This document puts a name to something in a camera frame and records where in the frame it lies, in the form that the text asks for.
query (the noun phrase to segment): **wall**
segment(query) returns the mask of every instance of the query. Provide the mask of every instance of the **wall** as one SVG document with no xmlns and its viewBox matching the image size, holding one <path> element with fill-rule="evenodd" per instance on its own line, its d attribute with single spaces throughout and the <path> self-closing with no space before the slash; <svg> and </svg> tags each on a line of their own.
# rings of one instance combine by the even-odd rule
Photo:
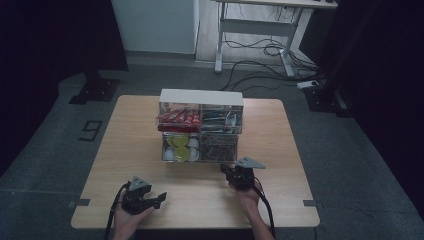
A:
<svg viewBox="0 0 424 240">
<path fill-rule="evenodd" d="M 112 0 L 127 51 L 194 54 L 199 0 Z"/>
</svg>

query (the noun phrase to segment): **power strip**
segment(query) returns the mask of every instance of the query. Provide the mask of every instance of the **power strip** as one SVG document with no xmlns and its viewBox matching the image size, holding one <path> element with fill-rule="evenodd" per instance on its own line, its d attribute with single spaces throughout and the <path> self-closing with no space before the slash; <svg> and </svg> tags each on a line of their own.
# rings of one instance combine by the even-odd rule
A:
<svg viewBox="0 0 424 240">
<path fill-rule="evenodd" d="M 297 88 L 299 90 L 304 89 L 304 88 L 312 88 L 312 87 L 318 87 L 319 83 L 315 80 L 313 81 L 308 81 L 308 82 L 301 82 L 297 84 Z"/>
</svg>

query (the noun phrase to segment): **cable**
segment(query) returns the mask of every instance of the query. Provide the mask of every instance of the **cable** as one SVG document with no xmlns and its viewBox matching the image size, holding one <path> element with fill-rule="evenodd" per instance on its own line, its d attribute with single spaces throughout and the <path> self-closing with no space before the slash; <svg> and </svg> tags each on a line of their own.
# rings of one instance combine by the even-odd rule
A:
<svg viewBox="0 0 424 240">
<path fill-rule="evenodd" d="M 262 184 L 260 183 L 259 179 L 255 178 L 259 185 L 262 186 Z M 271 225 L 271 234 L 275 239 L 275 227 L 274 227 L 274 217 L 272 216 L 272 209 L 271 209 L 271 205 L 268 202 L 268 199 L 266 199 L 265 194 L 263 194 L 254 184 L 251 185 L 251 188 L 253 189 L 253 191 L 256 192 L 256 194 L 258 194 L 259 198 L 262 200 L 262 202 L 265 204 L 266 209 L 268 211 L 268 217 L 269 217 L 269 223 Z"/>
<path fill-rule="evenodd" d="M 119 201 L 119 197 L 121 196 L 121 192 L 122 192 L 122 190 L 124 190 L 124 188 L 128 188 L 129 185 L 130 185 L 130 182 L 122 185 L 122 187 L 119 189 L 118 193 L 115 196 L 115 200 L 113 201 L 112 206 L 110 208 L 109 219 L 107 221 L 107 227 L 106 227 L 106 231 L 105 231 L 104 240 L 109 239 L 109 232 L 110 232 L 110 227 L 112 225 L 113 214 L 115 212 L 116 205 L 119 203 L 118 201 Z"/>
</svg>

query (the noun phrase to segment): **clear plastic organizer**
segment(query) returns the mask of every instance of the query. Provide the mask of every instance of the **clear plastic organizer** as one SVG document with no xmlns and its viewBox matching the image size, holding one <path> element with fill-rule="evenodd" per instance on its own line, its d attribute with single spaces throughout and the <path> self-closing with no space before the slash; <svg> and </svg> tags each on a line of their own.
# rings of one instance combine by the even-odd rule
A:
<svg viewBox="0 0 424 240">
<path fill-rule="evenodd" d="M 243 105 L 236 92 L 162 89 L 156 124 L 161 132 L 241 134 Z"/>
<path fill-rule="evenodd" d="M 156 119 L 161 132 L 241 134 L 243 107 L 161 103 Z"/>
<path fill-rule="evenodd" d="M 226 163 L 237 159 L 237 134 L 162 134 L 162 160 L 167 162 Z"/>
</svg>

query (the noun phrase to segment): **black stand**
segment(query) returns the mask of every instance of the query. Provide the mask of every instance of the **black stand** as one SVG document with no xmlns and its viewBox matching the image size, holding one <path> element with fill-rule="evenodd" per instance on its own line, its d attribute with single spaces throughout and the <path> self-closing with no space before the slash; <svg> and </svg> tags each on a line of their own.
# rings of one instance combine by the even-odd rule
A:
<svg viewBox="0 0 424 240">
<path fill-rule="evenodd" d="M 117 79 L 102 79 L 97 70 L 84 71 L 87 82 L 69 104 L 84 105 L 87 101 L 110 102 L 119 86 Z"/>
<path fill-rule="evenodd" d="M 323 89 L 303 89 L 309 110 L 312 112 L 336 113 L 338 117 L 352 117 L 349 106 L 342 98 L 340 91 L 335 90 L 333 95 Z"/>
</svg>

